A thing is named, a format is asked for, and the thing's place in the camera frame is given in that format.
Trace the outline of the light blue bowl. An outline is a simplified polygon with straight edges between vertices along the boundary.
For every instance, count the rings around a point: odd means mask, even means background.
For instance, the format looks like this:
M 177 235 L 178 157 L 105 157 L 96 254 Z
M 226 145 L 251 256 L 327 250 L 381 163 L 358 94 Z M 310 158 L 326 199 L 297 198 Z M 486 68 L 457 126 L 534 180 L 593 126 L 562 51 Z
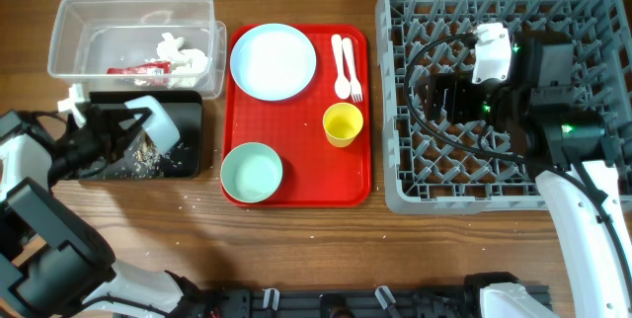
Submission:
M 151 116 L 142 124 L 160 155 L 166 155 L 180 140 L 180 132 L 163 106 L 152 96 L 142 96 L 124 103 L 130 109 L 147 108 Z

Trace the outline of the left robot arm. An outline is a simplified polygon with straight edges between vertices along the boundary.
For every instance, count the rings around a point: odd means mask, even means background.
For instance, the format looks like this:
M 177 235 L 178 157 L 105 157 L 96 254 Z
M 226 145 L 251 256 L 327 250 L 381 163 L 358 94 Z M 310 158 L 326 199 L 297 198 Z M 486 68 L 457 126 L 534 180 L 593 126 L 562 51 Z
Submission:
M 88 310 L 126 317 L 206 317 L 206 292 L 169 271 L 120 261 L 103 236 L 61 201 L 52 187 L 79 179 L 96 162 L 122 159 L 139 133 L 158 153 L 180 133 L 152 95 L 116 106 L 93 103 L 80 84 L 50 117 L 64 123 L 53 138 L 43 111 L 1 117 L 1 297 L 24 317 L 73 317 Z

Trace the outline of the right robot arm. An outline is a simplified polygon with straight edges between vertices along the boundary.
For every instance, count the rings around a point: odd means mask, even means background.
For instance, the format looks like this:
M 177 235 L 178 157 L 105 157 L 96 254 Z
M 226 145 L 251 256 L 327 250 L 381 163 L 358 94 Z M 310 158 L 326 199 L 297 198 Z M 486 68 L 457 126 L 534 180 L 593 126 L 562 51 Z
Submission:
M 575 103 L 572 39 L 489 23 L 455 40 L 474 53 L 473 68 L 426 77 L 408 69 L 411 116 L 423 128 L 481 120 L 507 133 L 505 160 L 527 169 L 553 219 L 576 313 L 629 316 L 631 240 L 614 143 L 601 114 Z

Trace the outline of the light blue plate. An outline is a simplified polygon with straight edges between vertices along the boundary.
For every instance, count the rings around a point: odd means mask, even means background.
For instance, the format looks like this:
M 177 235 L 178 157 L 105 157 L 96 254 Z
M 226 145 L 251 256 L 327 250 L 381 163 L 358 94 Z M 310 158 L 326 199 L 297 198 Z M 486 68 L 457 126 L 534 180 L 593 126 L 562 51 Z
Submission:
M 268 102 L 297 96 L 313 79 L 315 47 L 305 33 L 285 24 L 256 26 L 234 44 L 231 76 L 247 95 Z

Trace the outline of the yellow plastic cup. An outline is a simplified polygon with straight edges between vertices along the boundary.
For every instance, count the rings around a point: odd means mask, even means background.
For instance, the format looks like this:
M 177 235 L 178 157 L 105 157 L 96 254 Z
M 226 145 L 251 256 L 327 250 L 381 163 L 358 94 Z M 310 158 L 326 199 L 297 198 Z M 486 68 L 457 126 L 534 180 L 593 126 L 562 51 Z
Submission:
M 331 145 L 347 147 L 363 128 L 362 112 L 350 103 L 334 104 L 323 115 L 323 128 Z

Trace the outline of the mint green bowl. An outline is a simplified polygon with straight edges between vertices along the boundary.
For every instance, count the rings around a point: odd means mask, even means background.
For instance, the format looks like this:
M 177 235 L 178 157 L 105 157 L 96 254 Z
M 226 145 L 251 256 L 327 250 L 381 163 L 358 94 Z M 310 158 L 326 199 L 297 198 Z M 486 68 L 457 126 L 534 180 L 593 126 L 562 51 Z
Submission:
M 262 202 L 271 197 L 283 177 L 282 162 L 268 145 L 243 143 L 224 158 L 220 181 L 228 195 L 240 203 Z

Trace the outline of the red snack wrapper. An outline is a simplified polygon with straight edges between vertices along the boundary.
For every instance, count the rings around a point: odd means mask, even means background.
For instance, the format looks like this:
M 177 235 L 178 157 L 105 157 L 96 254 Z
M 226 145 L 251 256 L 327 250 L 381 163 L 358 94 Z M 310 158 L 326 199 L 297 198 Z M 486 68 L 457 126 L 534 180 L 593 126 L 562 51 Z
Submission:
M 131 80 L 139 86 L 165 85 L 167 75 L 171 73 L 170 61 L 153 61 L 126 68 L 109 68 L 108 74 L 131 75 Z

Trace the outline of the food scraps pile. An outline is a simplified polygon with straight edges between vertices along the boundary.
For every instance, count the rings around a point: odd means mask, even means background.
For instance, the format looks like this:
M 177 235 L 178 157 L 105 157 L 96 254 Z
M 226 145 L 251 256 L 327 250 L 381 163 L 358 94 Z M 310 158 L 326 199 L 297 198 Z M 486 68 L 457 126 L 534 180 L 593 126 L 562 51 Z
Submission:
M 183 163 L 173 159 L 173 150 L 161 154 L 149 136 L 141 132 L 124 150 L 123 157 L 110 165 L 104 178 L 124 180 L 149 180 L 164 178 L 168 171 L 180 170 Z

